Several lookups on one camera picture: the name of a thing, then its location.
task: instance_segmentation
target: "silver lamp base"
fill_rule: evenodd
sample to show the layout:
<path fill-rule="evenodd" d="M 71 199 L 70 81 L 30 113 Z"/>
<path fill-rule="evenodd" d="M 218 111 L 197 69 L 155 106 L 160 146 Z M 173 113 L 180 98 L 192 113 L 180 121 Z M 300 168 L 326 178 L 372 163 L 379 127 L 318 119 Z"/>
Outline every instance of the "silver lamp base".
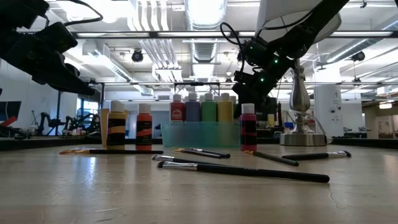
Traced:
<path fill-rule="evenodd" d="M 286 133 L 280 135 L 282 146 L 326 146 L 326 136 L 320 133 Z"/>

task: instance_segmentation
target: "clear plastic container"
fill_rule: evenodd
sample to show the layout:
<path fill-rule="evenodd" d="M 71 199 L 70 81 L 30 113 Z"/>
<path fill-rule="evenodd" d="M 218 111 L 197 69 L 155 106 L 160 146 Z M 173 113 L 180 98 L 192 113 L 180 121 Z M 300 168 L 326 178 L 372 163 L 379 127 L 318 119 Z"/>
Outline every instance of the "clear plastic container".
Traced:
<path fill-rule="evenodd" d="M 164 147 L 240 147 L 240 134 L 233 123 L 162 123 Z"/>

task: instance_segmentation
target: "black paintbrush handle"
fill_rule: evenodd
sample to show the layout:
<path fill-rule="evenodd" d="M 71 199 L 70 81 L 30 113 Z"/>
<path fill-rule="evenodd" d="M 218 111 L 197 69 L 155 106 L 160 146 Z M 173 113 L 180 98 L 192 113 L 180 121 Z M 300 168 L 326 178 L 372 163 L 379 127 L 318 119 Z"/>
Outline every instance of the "black paintbrush handle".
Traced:
<path fill-rule="evenodd" d="M 291 165 L 291 166 L 299 166 L 300 164 L 297 161 L 293 161 L 290 159 L 285 159 L 285 158 L 281 158 L 281 157 L 277 157 L 277 156 L 273 156 L 273 155 L 268 155 L 262 152 L 253 152 L 254 156 L 258 156 L 261 158 L 265 158 L 265 159 L 269 159 L 275 162 L 280 162 L 283 164 L 287 164 L 287 165 Z"/>
<path fill-rule="evenodd" d="M 220 155 L 220 156 L 222 156 L 223 158 L 227 158 L 227 159 L 231 158 L 231 155 L 230 155 L 230 154 L 225 154 L 225 153 L 221 153 L 221 152 L 213 152 L 213 151 L 204 150 L 204 149 L 202 149 L 201 151 L 202 151 L 202 152 L 205 152 L 205 153 L 214 154 L 214 155 Z"/>
<path fill-rule="evenodd" d="M 163 151 L 90 149 L 90 154 L 163 154 Z"/>
<path fill-rule="evenodd" d="M 223 164 L 215 164 L 212 162 L 202 162 L 202 161 L 192 161 L 192 160 L 188 160 L 188 159 L 177 159 L 174 158 L 173 162 L 179 162 L 179 163 L 194 163 L 194 164 L 209 164 L 209 165 L 217 165 L 217 166 L 227 166 L 227 165 L 223 165 Z"/>
<path fill-rule="evenodd" d="M 211 157 L 211 158 L 216 158 L 216 159 L 222 158 L 222 156 L 220 156 L 220 155 L 210 154 L 210 153 L 206 153 L 206 152 L 196 152 L 196 151 L 191 151 L 191 150 L 181 150 L 181 152 L 198 155 L 198 156 L 206 156 L 206 157 Z"/>
<path fill-rule="evenodd" d="M 251 177 L 272 177 L 292 180 L 304 180 L 319 183 L 327 183 L 330 179 L 329 176 L 323 174 L 307 174 L 301 172 L 287 172 L 265 169 L 248 169 L 240 167 L 216 166 L 209 164 L 198 164 L 197 171 L 212 172 L 217 174 L 243 175 Z"/>
<path fill-rule="evenodd" d="M 323 153 L 310 153 L 310 154 L 296 154 L 296 155 L 286 155 L 282 156 L 285 159 L 291 159 L 295 161 L 300 160 L 312 160 L 312 159 L 327 159 L 329 158 L 329 154 Z"/>

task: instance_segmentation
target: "red paint bottle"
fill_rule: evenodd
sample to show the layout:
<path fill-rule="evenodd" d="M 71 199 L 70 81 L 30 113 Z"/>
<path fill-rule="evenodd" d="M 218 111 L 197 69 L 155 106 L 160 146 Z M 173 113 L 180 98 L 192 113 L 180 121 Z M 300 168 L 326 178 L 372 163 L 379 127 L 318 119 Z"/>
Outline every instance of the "red paint bottle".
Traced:
<path fill-rule="evenodd" d="M 138 105 L 136 150 L 152 150 L 152 115 L 150 115 L 150 104 L 140 103 Z"/>
<path fill-rule="evenodd" d="M 257 117 L 253 103 L 242 104 L 241 151 L 257 151 Z"/>
<path fill-rule="evenodd" d="M 173 102 L 170 103 L 170 121 L 184 122 L 185 121 L 185 104 L 181 102 L 181 95 L 173 95 Z"/>

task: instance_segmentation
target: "desk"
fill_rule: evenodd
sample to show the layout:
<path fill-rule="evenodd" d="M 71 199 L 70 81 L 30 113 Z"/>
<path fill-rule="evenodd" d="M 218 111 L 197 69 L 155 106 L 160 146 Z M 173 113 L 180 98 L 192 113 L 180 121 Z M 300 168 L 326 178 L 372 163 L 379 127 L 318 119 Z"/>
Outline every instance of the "desk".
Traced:
<path fill-rule="evenodd" d="M 227 165 L 328 174 L 329 184 L 156 168 L 151 155 L 59 155 L 74 146 L 0 152 L 0 223 L 397 223 L 398 151 L 262 145 L 274 155 L 347 150 L 291 167 L 238 149 Z"/>

